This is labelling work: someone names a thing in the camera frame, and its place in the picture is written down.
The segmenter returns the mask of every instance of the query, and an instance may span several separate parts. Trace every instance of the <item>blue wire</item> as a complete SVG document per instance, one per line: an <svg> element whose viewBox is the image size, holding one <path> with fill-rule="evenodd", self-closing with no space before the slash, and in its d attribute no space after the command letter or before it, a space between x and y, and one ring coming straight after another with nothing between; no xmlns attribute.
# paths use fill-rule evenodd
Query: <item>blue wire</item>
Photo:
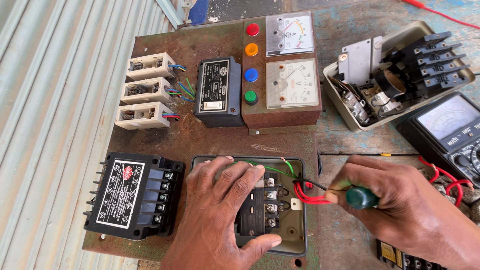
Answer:
<svg viewBox="0 0 480 270"><path fill-rule="evenodd" d="M187 70L187 68L184 67L184 66L182 66L182 65L168 65L168 66L169 66L169 67L180 67L180 68L182 68L182 69L184 69L184 70Z"/></svg>
<svg viewBox="0 0 480 270"><path fill-rule="evenodd" d="M180 97L181 97L182 99L186 100L186 101L190 101L190 102L195 103L195 101L193 101L193 100L186 99L186 98L184 98L184 97L182 97L182 96L180 96Z"/></svg>
<svg viewBox="0 0 480 270"><path fill-rule="evenodd" d="M187 88L185 88L185 86L183 86L183 84L181 84L181 82L179 82L179 85L180 85L180 86L183 88L183 90L185 90L185 91L189 92L189 93L190 93L190 95L192 95L192 96L195 96L195 94L194 94L194 93L192 93L192 92L190 92L189 90L187 90Z"/></svg>

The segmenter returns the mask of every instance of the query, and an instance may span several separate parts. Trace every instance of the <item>workbench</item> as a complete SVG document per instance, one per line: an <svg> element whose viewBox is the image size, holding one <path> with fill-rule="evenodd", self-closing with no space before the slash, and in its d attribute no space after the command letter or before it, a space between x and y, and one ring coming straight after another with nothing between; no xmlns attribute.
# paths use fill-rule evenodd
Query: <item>workbench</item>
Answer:
<svg viewBox="0 0 480 270"><path fill-rule="evenodd" d="M457 19L480 25L480 3L465 0L435 0L429 5ZM463 26L436 14L400 2L398 0L371 0L348 5L312 10L314 33L318 53L318 69L337 61L341 48L369 37L384 36L415 20L424 20L436 32L451 31L448 43L462 42L457 53L465 53L463 59L470 69L480 72L480 31ZM237 62L242 57L242 21L213 25L186 27L180 31L160 35L137 37L132 57L167 51L175 55L189 69L180 74L183 82L188 77L192 85L196 81L196 65L201 59L209 59L234 51ZM461 91L480 105L480 81L465 86ZM175 99L167 106L182 116L172 121L170 128L128 131L114 126L109 151L157 154L171 160L181 160L190 170L190 162L196 154L291 156L306 162L306 177L317 179L328 186L351 154L376 155L394 163L407 163L417 168L417 152L396 131L396 125L407 116L368 132L353 133L325 93L322 93L323 112L317 121L316 132L272 135L248 135L247 127L208 129L192 114L192 104ZM322 156L323 173L318 177L317 149ZM309 195L321 192L314 189ZM177 222L184 211L185 189L182 191ZM83 249L149 261L160 261L174 237L149 237L140 242L86 232ZM253 269L391 269L376 257L375 237L365 226L337 205L307 206L308 252L305 257L294 258L267 254ZM301 267L295 260L301 261ZM158 264L148 264L143 269L156 269Z"/></svg>

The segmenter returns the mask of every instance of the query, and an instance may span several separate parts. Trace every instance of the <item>screw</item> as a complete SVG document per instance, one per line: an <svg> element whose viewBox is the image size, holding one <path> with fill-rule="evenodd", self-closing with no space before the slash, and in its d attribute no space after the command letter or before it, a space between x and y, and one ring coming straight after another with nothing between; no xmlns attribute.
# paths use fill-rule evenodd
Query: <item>screw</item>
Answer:
<svg viewBox="0 0 480 270"><path fill-rule="evenodd" d="M273 192L267 192L267 200L273 200L275 198L275 194Z"/></svg>
<svg viewBox="0 0 480 270"><path fill-rule="evenodd" d="M266 181L266 185L268 187L273 187L275 185L275 181L273 178L268 178L267 181Z"/></svg>
<svg viewBox="0 0 480 270"><path fill-rule="evenodd" d="M267 205L267 212L275 213L275 207L273 206L273 204Z"/></svg>
<svg viewBox="0 0 480 270"><path fill-rule="evenodd" d="M348 57L347 54L344 53L344 54L340 54L340 56L338 57L338 59L339 59L340 61L345 61L345 60L347 59L347 57Z"/></svg>
<svg viewBox="0 0 480 270"><path fill-rule="evenodd" d="M272 218L268 219L267 224L270 227L275 227L275 219L272 219Z"/></svg>

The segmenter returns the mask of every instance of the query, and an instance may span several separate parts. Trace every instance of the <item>screwdriver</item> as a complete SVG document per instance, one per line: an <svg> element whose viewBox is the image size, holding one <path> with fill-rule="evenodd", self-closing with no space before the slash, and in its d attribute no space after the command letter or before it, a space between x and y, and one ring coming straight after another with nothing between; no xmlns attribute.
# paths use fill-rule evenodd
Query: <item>screwdriver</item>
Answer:
<svg viewBox="0 0 480 270"><path fill-rule="evenodd" d="M347 203L354 209L364 209L378 205L380 198L364 187L353 187L347 190Z"/></svg>

